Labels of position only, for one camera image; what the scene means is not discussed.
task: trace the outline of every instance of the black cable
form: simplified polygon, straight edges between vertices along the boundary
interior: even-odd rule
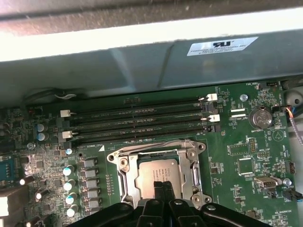
[[[54,96],[54,95],[63,96],[64,95],[64,90],[53,88],[53,89],[49,89],[49,90],[46,90],[46,91],[41,91],[41,92],[32,94],[30,96],[24,97],[21,104],[20,104],[20,110],[23,113],[24,118],[26,120],[29,119],[29,115],[28,115],[28,111],[27,111],[27,104],[29,104],[29,103],[31,103],[35,100],[38,100],[40,98],[44,98],[44,97],[47,97],[47,96]]]

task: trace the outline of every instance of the chip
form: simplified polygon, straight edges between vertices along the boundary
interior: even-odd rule
[[[43,168],[44,164],[43,164],[43,161],[39,161],[37,162],[37,168]]]
[[[218,168],[211,168],[212,174],[217,174],[218,173]]]
[[[96,207],[99,207],[100,206],[100,203],[98,200],[95,200],[95,201],[89,201],[89,208],[96,208]]]
[[[54,180],[54,185],[56,186],[56,187],[61,187],[62,186],[62,182],[61,182],[61,180]]]
[[[96,180],[89,180],[86,181],[86,187],[87,188],[96,188],[98,186],[98,183]]]
[[[28,164],[29,163],[29,158],[28,157],[21,157],[20,158],[20,162],[22,164]]]
[[[256,219],[256,212],[254,210],[249,210],[246,212],[246,215],[250,218]]]
[[[96,169],[87,170],[87,171],[85,171],[85,176],[86,177],[95,177],[95,176],[97,176],[97,170]]]
[[[96,165],[95,159],[89,159],[84,161],[84,167],[89,168],[89,167],[94,167]]]
[[[44,205],[44,206],[43,206],[43,210],[44,210],[44,211],[50,211],[50,210],[51,210],[50,205],[48,205],[48,204]]]
[[[236,203],[240,203],[240,202],[241,202],[241,198],[240,198],[240,197],[236,197],[236,198],[235,198],[235,202],[236,202]]]
[[[252,158],[238,159],[238,173],[240,176],[253,173]]]
[[[92,190],[87,192],[87,197],[91,198],[97,198],[99,196],[99,193],[97,190]]]

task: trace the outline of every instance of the cpu socket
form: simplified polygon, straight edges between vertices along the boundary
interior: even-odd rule
[[[120,148],[107,156],[117,167],[121,201],[137,207],[154,198],[154,181],[170,181],[177,199],[192,201],[196,208],[212,202],[202,192],[199,154],[206,145],[192,140],[171,140]]]

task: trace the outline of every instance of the metal panel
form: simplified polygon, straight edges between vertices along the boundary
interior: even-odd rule
[[[0,103],[46,87],[89,96],[303,72],[303,8],[12,37],[2,33]],[[245,50],[187,57],[192,43],[258,36]]]

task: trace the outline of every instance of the orange wire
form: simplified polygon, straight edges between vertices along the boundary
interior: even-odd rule
[[[286,108],[286,110],[287,110],[288,113],[289,113],[289,117],[290,117],[290,118],[294,118],[294,115],[293,115],[292,111],[291,111],[288,107]]]

